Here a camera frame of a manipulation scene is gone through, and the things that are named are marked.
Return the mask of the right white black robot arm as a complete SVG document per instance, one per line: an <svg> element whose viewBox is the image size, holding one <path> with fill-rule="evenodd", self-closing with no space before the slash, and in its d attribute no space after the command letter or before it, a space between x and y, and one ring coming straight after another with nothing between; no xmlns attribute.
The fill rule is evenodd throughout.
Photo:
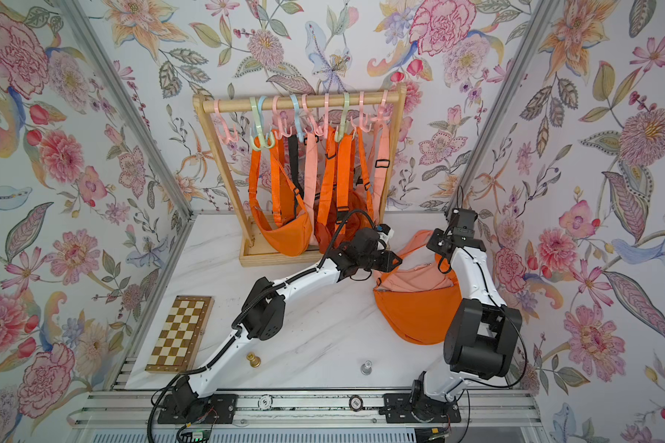
<svg viewBox="0 0 665 443"><path fill-rule="evenodd" d="M475 236L478 214L454 208L446 218L448 227L435 230L427 247L449 262L461 301L443 342L445 369L425 371L412 385L409 407L421 423L448 418L470 386L511 389L512 383L490 380L508 374L521 338L522 315L502 300L491 278L487 249Z"/></svg>

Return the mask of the pink sling bag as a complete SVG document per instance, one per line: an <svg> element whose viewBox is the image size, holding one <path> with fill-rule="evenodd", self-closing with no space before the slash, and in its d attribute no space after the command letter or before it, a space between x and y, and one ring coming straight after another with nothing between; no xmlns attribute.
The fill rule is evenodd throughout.
<svg viewBox="0 0 665 443"><path fill-rule="evenodd" d="M443 274L438 269L436 256L427 249L432 230L417 231L397 256L412 259L412 266L400 265L388 273L375 271L375 292L424 293L433 290L452 288L454 276Z"/></svg>

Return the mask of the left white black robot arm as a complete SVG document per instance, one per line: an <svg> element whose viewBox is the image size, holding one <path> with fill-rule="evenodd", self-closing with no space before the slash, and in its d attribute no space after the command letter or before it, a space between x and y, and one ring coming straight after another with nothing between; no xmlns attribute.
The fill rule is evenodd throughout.
<svg viewBox="0 0 665 443"><path fill-rule="evenodd" d="M389 273L398 268L402 258L389 249L392 238L393 229L388 224L373 223L340 245L331 242L320 261L302 271L274 281L265 277L256 280L232 322L232 332L205 364L177 373L159 389L146 422L147 433L153 433L162 411L172 410L182 419L194 417L193 407L214 395L225 368L237 354L254 341L268 341L282 330L288 302L338 284L361 269Z"/></svg>

